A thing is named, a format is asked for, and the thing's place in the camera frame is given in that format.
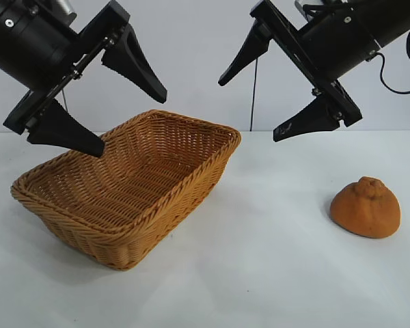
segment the woven basket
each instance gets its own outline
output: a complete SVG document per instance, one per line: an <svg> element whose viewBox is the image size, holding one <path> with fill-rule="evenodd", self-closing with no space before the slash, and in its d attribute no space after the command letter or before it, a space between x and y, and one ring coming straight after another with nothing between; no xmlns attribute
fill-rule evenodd
<svg viewBox="0 0 410 328"><path fill-rule="evenodd" d="M58 238L108 267L138 264L211 192L241 142L233 128L149 111L104 134L101 159L73 150L12 196Z"/></svg>

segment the screw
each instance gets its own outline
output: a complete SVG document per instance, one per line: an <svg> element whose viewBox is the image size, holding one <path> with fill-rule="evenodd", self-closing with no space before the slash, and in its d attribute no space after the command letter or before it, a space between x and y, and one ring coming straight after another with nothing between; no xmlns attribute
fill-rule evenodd
<svg viewBox="0 0 410 328"><path fill-rule="evenodd" d="M339 111L338 113L334 114L334 119L337 121L343 120L344 116L343 113L341 111Z"/></svg>
<svg viewBox="0 0 410 328"><path fill-rule="evenodd" d="M109 38L109 37L105 36L105 38L103 40L105 41L107 46L115 45L115 40L113 38Z"/></svg>
<svg viewBox="0 0 410 328"><path fill-rule="evenodd" d="M314 88L313 89L313 96L320 96L322 94L321 90L319 88Z"/></svg>
<svg viewBox="0 0 410 328"><path fill-rule="evenodd" d="M73 70L73 79L79 80L82 77L82 74L78 70Z"/></svg>
<svg viewBox="0 0 410 328"><path fill-rule="evenodd" d="M7 27L14 27L14 21L12 19L5 20L5 24Z"/></svg>
<svg viewBox="0 0 410 328"><path fill-rule="evenodd" d="M31 14L31 16L36 16L38 15L38 12L40 12L40 8L35 5L32 8L29 8L29 13Z"/></svg>

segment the basket rim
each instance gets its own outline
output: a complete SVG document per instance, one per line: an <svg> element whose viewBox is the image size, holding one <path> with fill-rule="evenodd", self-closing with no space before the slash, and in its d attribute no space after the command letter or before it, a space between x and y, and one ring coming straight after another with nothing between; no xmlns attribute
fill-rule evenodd
<svg viewBox="0 0 410 328"><path fill-rule="evenodd" d="M55 205L54 203L41 198L40 196L31 192L27 188L27 181L32 176L36 176L37 174L39 174L40 171L42 171L46 167L56 165L58 162L71 161L76 160L82 156L88 156L85 154L81 154L80 152L77 152L75 150L69 150L63 154L60 154L59 156L45 163L39 164L33 169L24 173L22 176L20 176L17 180L14 181L14 184L12 185L12 195L19 201L27 201L29 199L30 202L35 202L37 205L42 206L47 210L53 211L55 214L61 216L61 221L72 221L74 224L78 223L87 230L98 232L105 236L110 236L111 238L132 234L133 230L136 230L137 228L142 226L148 226L152 224L152 220L158 214L164 212L165 210L168 210L171 207L171 205L178 199L178 197L182 195L182 192L186 191L191 186L191 183L194 180L196 180L196 178L202 175L202 172L206 171L215 162L229 159L229 157L237 149L238 145L241 142L241 134L235 128L232 128L230 126L224 126L197 118L191 118L189 116L185 116L182 114L172 113L159 109L153 109L136 115L135 117L127 120L125 123L104 133L100 136L100 138L104 141L108 141L114 138L118 133L121 133L122 129L125 126L134 125L137 122L149 118L151 115L169 116L171 118L176 118L178 120L187 120L192 123L195 122L203 125L208 125L211 128L219 128L225 132L228 132L228 134L231 135L231 137L228 139L228 141L225 143L223 147L221 147L220 149L218 149L218 151L216 151L214 154L208 157L201 165L196 167L194 171L191 172L188 176L186 176L183 180L180 180L179 183L173 189L168 191L165 195L161 196L157 202L155 202L151 207L145 209L136 218L134 218L132 222L118 228L102 228L99 225L96 225L95 223L88 223L82 217L75 215L69 210L63 209Z"/></svg>

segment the cylindrical motor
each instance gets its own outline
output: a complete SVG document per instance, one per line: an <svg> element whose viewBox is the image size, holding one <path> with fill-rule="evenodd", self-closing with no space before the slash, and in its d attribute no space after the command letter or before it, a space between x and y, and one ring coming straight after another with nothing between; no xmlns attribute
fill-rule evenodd
<svg viewBox="0 0 410 328"><path fill-rule="evenodd" d="M353 0L351 9L319 16L300 30L305 52L335 81L410 30L410 0Z"/></svg>
<svg viewBox="0 0 410 328"><path fill-rule="evenodd" d="M36 4L0 0L0 69L31 90L54 83L73 35L52 26Z"/></svg>

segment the white background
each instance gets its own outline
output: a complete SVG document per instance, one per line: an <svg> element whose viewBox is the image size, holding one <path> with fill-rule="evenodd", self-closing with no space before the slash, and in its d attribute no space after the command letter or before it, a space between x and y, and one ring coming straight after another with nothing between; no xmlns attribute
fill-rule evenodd
<svg viewBox="0 0 410 328"><path fill-rule="evenodd" d="M72 27L80 31L107 0L73 0L79 16ZM150 65L168 89L160 105L115 72L100 57L84 78L66 89L71 114L94 131L106 131L149 109L165 109L249 129L254 65L227 86L220 75L234 59L253 23L249 15L257 0L120 0ZM304 19L292 0L274 1L297 26ZM392 87L410 89L410 63L405 37L389 45L385 76ZM363 63L342 78L364 120L352 129L410 130L410 96L387 91L379 82L380 59ZM254 130L270 131L308 105L312 86L281 49L271 43L261 57L255 102ZM8 113L26 89L0 71L0 131Z"/></svg>

